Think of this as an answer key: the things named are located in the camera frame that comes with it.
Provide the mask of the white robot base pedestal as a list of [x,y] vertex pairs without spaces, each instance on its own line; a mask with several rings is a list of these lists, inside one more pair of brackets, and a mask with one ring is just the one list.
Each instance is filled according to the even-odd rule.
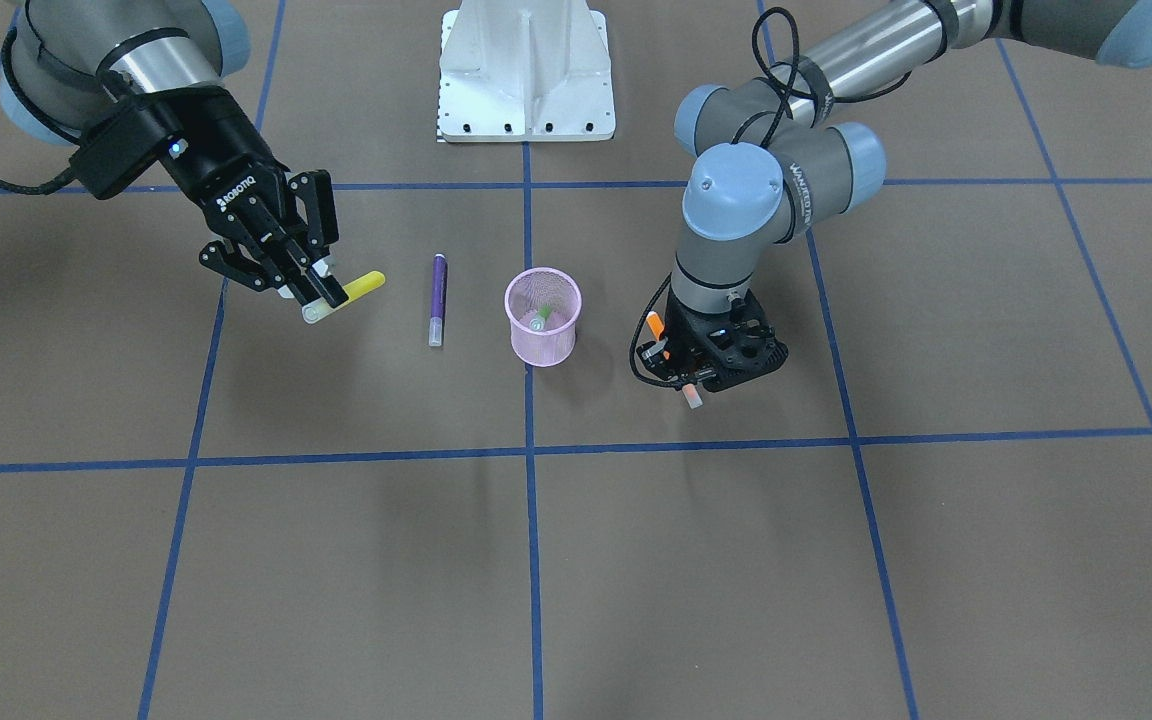
[[608,23],[585,1],[463,1],[440,22],[435,137],[599,142],[617,128]]

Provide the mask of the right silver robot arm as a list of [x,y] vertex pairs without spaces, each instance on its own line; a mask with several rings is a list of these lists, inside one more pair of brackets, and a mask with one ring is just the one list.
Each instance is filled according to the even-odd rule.
[[251,38],[229,1],[23,1],[6,47],[6,106],[73,143],[96,199],[160,165],[212,238],[198,260],[253,291],[342,306],[338,211],[325,170],[280,162],[225,85]]

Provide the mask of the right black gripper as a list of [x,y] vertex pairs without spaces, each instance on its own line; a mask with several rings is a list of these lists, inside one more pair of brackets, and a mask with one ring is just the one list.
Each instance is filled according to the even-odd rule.
[[177,88],[141,101],[166,135],[162,167],[212,232],[198,252],[202,265],[253,291],[285,291],[302,306],[344,300],[332,274],[339,228],[328,172],[288,176],[305,223],[287,223],[285,167],[229,91]]

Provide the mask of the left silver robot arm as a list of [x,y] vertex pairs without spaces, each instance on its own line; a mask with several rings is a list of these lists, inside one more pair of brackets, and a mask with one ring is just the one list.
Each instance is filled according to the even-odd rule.
[[780,369],[787,347],[751,281],[768,247],[799,237],[881,190],[882,142],[867,126],[831,123],[841,106],[877,100],[952,50],[1007,38],[1094,61],[1152,67],[1152,1],[890,1],[812,50],[737,88],[695,88],[675,136],[694,159],[675,262],[655,301],[662,323],[632,340],[630,366],[650,386],[721,392]]

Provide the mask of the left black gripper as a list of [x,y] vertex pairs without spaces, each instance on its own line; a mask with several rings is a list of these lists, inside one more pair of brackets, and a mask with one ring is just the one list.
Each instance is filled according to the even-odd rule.
[[733,301],[723,313],[699,313],[667,293],[667,378],[700,382],[717,393],[781,369],[788,347],[768,323],[755,291]]

